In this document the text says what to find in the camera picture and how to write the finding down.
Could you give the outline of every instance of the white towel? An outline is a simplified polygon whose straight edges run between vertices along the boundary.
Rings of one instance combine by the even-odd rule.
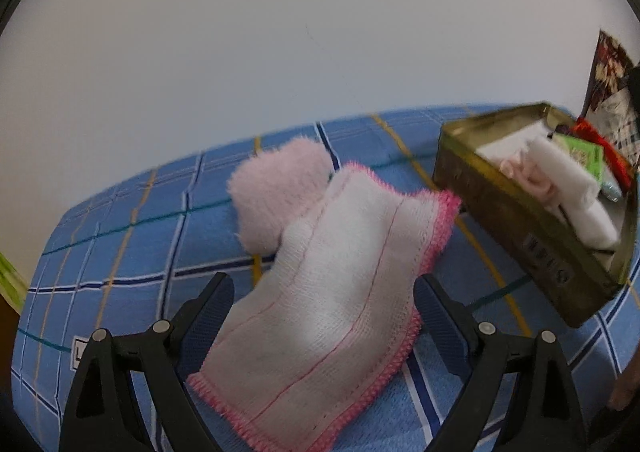
[[[587,248],[608,250],[618,242],[618,231],[600,201],[587,209],[562,203],[562,208],[575,230],[575,235]]]
[[[529,157],[558,187],[563,205],[587,209],[595,203],[600,185],[578,162],[546,138],[536,138],[528,145]]]
[[[272,269],[233,306],[190,385],[260,452],[323,452],[373,402],[420,327],[416,276],[460,201],[336,173],[282,236]]]

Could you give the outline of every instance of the person's hand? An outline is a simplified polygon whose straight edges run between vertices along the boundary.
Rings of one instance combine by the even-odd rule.
[[[613,410],[625,410],[640,388],[640,347],[629,365],[613,384],[613,392],[607,406]]]

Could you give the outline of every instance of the white wall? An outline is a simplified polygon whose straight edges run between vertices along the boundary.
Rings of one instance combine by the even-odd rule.
[[[194,150],[316,118],[550,100],[578,111],[625,0],[23,0],[0,37],[0,251]]]

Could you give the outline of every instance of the red wrapper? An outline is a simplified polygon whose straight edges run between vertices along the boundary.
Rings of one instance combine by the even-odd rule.
[[[609,165],[614,177],[618,180],[620,189],[626,194],[631,188],[631,176],[626,170],[628,167],[626,160],[620,156],[611,144],[600,136],[595,127],[584,118],[578,118],[575,125],[571,128],[571,131],[578,138],[586,142],[597,143],[604,149],[604,159],[607,165]]]

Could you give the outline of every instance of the blue plaid tablecloth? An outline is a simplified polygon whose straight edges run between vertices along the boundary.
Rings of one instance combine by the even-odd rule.
[[[304,125],[261,137],[262,149],[294,136],[321,141],[334,166],[357,161],[398,190],[410,193],[431,175],[442,122],[496,106],[418,108],[377,117]],[[15,341],[12,391],[15,409],[44,450],[58,449],[60,425],[78,356],[92,331],[113,334],[147,329],[171,318],[196,297],[216,271],[229,273],[241,298],[252,287],[251,256],[236,238],[236,212],[226,181],[252,155],[255,140],[206,150],[140,174],[67,212],[53,231],[31,282]],[[513,303],[501,298],[479,307],[478,320],[504,332],[548,328],[558,335],[571,365],[586,419],[607,399],[615,377],[640,336],[640,301],[631,285],[580,329],[567,327],[525,273],[474,220],[463,214],[484,255],[458,227],[435,275],[452,298],[471,304],[499,285],[522,284]],[[268,269],[273,258],[263,258]],[[494,271],[487,266],[489,260]],[[144,376],[134,374],[143,418],[158,450],[170,446],[156,419]],[[513,386],[505,377],[479,451],[490,450]],[[382,395],[339,436],[335,450],[423,451],[462,385],[444,367],[429,336],[420,336],[402,371]],[[198,398],[196,406],[220,445],[248,452],[228,424]]]

